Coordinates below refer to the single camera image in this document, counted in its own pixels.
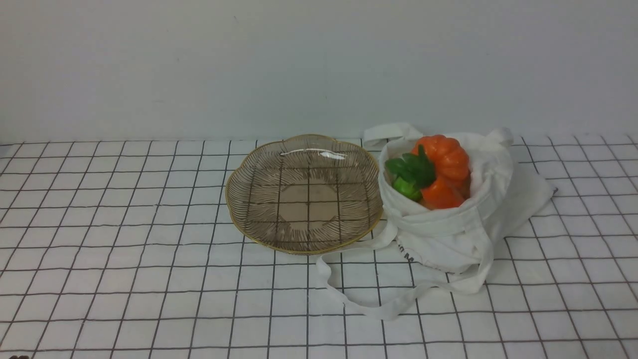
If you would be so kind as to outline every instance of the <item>canvas bag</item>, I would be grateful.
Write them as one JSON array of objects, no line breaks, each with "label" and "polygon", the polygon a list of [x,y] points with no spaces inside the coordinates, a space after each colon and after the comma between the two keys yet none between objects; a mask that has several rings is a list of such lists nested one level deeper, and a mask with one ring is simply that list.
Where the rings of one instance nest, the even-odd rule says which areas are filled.
[{"label": "canvas bag", "polygon": [[[394,139],[383,147],[379,157],[378,183],[387,225],[374,239],[324,254],[316,262],[317,286],[325,287],[331,298],[352,311],[377,319],[394,319],[432,287],[459,294],[477,293],[494,261],[494,244],[540,210],[554,192],[544,178],[512,160],[508,147],[513,137],[508,129],[500,128],[487,136],[448,134],[446,136],[457,139],[470,156],[471,197],[458,208],[428,210],[394,190],[385,170],[386,160],[409,152],[422,136],[405,123],[376,126],[364,134],[368,145]],[[332,270],[325,256],[381,249],[393,240],[407,260],[463,275],[449,283],[423,281],[380,307],[355,303],[329,284]]]}]

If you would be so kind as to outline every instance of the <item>grid tablecloth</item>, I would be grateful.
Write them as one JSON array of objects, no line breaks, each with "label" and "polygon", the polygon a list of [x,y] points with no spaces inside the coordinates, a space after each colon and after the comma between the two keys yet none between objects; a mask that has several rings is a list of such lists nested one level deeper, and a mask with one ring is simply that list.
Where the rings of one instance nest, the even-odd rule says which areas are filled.
[{"label": "grid tablecloth", "polygon": [[[233,226],[223,185],[261,142],[0,146],[0,357],[638,358],[637,136],[517,138],[556,196],[479,294],[435,289],[386,322]],[[338,258],[362,303],[452,278],[396,247]]]}]

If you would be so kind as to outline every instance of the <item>white wall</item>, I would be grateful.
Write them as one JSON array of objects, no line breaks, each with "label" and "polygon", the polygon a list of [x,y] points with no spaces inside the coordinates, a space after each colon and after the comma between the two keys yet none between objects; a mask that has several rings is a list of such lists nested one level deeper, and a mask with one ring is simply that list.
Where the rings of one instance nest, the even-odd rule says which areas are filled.
[{"label": "white wall", "polygon": [[0,0],[0,140],[638,131],[636,0]]}]

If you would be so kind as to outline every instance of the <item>scalloped plate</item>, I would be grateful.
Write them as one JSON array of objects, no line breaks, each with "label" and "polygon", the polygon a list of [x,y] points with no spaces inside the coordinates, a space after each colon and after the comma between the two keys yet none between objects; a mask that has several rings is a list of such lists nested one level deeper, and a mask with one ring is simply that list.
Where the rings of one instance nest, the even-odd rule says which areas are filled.
[{"label": "scalloped plate", "polygon": [[368,234],[383,212],[379,168],[366,150],[321,135],[260,146],[228,179],[230,217],[248,238],[317,254]]}]

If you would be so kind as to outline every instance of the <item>bag handle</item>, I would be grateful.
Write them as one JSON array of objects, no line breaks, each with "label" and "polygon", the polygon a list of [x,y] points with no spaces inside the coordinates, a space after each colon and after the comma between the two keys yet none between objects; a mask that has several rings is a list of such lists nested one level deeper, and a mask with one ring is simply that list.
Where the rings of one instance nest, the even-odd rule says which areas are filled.
[{"label": "bag handle", "polygon": [[386,123],[365,130],[363,143],[365,146],[376,146],[385,144],[385,140],[388,139],[418,140],[421,137],[423,134],[409,123]]},{"label": "bag handle", "polygon": [[323,260],[323,257],[351,250],[374,250],[387,247],[397,236],[397,232],[397,227],[392,222],[388,221],[386,228],[379,237],[369,241],[358,242],[345,250],[321,255],[316,262],[318,286],[325,287],[328,295],[334,300],[343,303],[346,308],[381,320],[395,319],[399,314],[404,313],[408,308],[410,308],[419,296],[432,287],[439,287],[453,293],[474,294],[483,286],[483,283],[487,278],[487,274],[492,267],[492,263],[494,262],[494,250],[492,241],[488,237],[485,229],[483,228],[482,222],[480,221],[478,211],[476,211],[473,221],[469,224],[468,229],[466,230],[467,235],[476,238],[475,244],[479,254],[481,255],[481,260],[475,273],[469,274],[462,279],[455,280],[450,283],[440,282],[438,280],[425,280],[420,282],[413,289],[399,294],[389,302],[386,302],[379,307],[368,307],[355,303],[351,301],[347,295],[330,285],[329,279],[332,274],[332,270]]}]

